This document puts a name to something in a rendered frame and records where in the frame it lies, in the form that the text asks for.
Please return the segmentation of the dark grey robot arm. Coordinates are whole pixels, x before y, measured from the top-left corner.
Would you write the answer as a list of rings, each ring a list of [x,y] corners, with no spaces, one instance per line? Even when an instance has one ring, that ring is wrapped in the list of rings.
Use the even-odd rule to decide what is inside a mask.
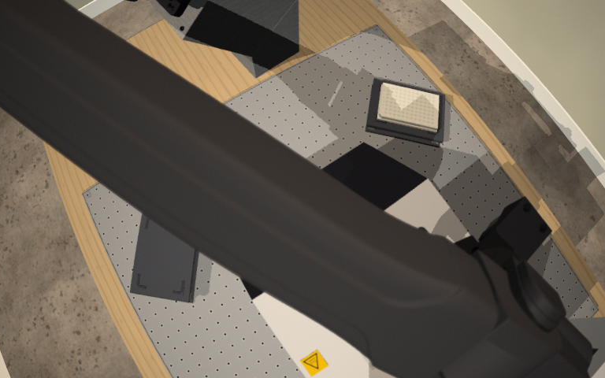
[[[391,376],[590,378],[592,344],[527,262],[552,230],[526,197],[479,242],[425,232],[65,0],[0,0],[0,108]]]

